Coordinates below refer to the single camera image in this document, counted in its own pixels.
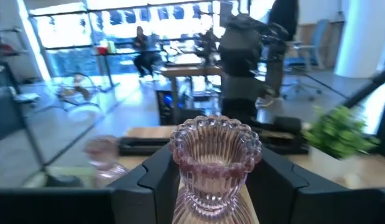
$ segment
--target glass wall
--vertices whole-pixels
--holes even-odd
[[[239,2],[183,0],[87,0],[30,11],[37,34],[47,51],[48,64],[55,74],[64,77],[72,72],[99,75],[103,59],[95,55],[102,40],[112,40],[119,49],[131,48],[137,26],[145,35],[169,40],[165,45],[193,45],[197,33],[213,27],[221,36],[219,14],[238,13]],[[135,55],[108,56],[112,74],[135,73]]]

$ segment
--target potted plant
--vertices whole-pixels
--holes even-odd
[[[310,145],[313,171],[330,180],[345,179],[357,169],[359,154],[373,149],[379,140],[363,134],[366,122],[345,107],[323,114],[316,108],[318,121],[304,131]]]

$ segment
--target shoe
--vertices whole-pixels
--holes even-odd
[[[256,101],[256,108],[265,108],[274,103],[274,99],[270,96],[266,96],[265,98],[259,98]]]

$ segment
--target white pillar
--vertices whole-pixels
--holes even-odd
[[[385,48],[385,0],[352,0],[348,9],[335,73],[369,78]]]

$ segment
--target green plant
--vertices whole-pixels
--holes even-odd
[[[365,137],[365,120],[356,119],[348,108],[338,107],[330,114],[315,109],[318,121],[303,132],[311,146],[336,159],[343,159],[360,152],[367,153],[379,144],[378,139]]]

